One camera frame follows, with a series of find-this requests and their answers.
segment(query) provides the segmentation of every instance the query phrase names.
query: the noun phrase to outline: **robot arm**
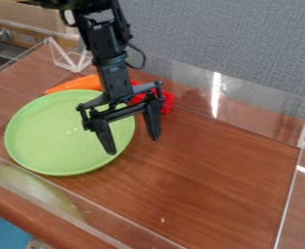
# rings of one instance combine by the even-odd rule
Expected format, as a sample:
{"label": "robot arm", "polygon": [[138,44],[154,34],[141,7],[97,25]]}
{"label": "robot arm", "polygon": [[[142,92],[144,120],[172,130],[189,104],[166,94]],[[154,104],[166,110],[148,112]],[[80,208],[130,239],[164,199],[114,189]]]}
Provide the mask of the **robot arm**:
{"label": "robot arm", "polygon": [[[73,12],[77,27],[87,49],[93,54],[93,65],[97,67],[104,93],[96,99],[77,105],[83,126],[96,132],[108,154],[117,153],[116,142],[109,123],[128,116],[142,113],[149,135],[153,140],[161,136],[161,110],[165,104],[161,82],[132,86],[126,70],[126,46],[132,39],[129,24],[118,0],[29,0],[41,7],[57,9],[67,22],[65,11]],[[91,14],[110,10],[113,18],[99,22]],[[142,102],[118,108],[138,94],[146,93]],[[96,107],[109,105],[107,111]]]}

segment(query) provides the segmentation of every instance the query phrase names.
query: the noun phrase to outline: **green plastic plate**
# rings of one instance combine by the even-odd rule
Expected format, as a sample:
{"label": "green plastic plate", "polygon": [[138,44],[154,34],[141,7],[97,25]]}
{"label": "green plastic plate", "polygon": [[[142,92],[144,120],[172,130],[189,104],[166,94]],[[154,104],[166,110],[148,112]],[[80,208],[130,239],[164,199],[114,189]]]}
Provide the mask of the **green plastic plate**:
{"label": "green plastic plate", "polygon": [[113,156],[107,154],[95,132],[81,126],[76,106],[100,94],[84,89],[60,91],[37,98],[19,111],[7,127],[5,146],[21,166],[41,174],[69,176],[104,166],[121,154],[134,133],[133,117],[110,123],[118,151]]}

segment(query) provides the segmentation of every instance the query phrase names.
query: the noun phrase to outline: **gray backdrop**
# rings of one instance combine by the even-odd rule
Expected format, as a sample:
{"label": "gray backdrop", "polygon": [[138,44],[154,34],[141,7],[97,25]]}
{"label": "gray backdrop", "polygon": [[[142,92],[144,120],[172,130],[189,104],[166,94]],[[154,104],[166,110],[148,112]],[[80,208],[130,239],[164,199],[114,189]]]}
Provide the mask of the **gray backdrop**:
{"label": "gray backdrop", "polygon": [[170,60],[305,96],[305,0],[122,0],[148,69]]}

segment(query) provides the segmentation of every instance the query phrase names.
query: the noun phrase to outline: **blue floor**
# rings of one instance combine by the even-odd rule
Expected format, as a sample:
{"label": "blue floor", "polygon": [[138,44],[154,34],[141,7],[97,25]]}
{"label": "blue floor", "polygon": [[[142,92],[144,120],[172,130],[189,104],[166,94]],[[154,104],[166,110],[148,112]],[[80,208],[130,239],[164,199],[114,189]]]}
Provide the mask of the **blue floor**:
{"label": "blue floor", "polygon": [[0,217],[0,249],[27,249],[31,235]]}

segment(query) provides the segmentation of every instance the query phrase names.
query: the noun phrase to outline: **wooden tabletop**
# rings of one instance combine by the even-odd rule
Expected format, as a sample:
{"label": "wooden tabletop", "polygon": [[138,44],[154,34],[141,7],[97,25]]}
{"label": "wooden tabletop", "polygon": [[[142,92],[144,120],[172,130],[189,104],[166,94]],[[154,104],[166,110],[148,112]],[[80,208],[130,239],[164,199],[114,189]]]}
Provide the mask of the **wooden tabletop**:
{"label": "wooden tabletop", "polygon": [[[0,156],[8,160],[5,119],[49,88],[44,81],[37,82],[48,63],[49,54],[43,50],[0,73],[1,106],[5,103],[0,109]],[[47,77],[53,74],[59,71],[48,68]],[[153,79],[142,72],[130,75],[140,81]],[[166,85],[172,89],[177,84],[166,81]],[[198,98],[178,101],[193,108]],[[245,105],[230,99],[225,102]],[[249,105],[245,110],[281,116]],[[260,123],[256,116],[240,115],[240,119]],[[141,117],[136,122],[125,152],[105,167],[80,176],[45,178],[186,248],[273,248],[298,149],[178,107],[164,116],[157,142],[146,134]],[[0,215],[57,248],[110,247],[1,187]],[[100,221],[88,217],[88,222]],[[142,242],[140,248],[150,248]]]}

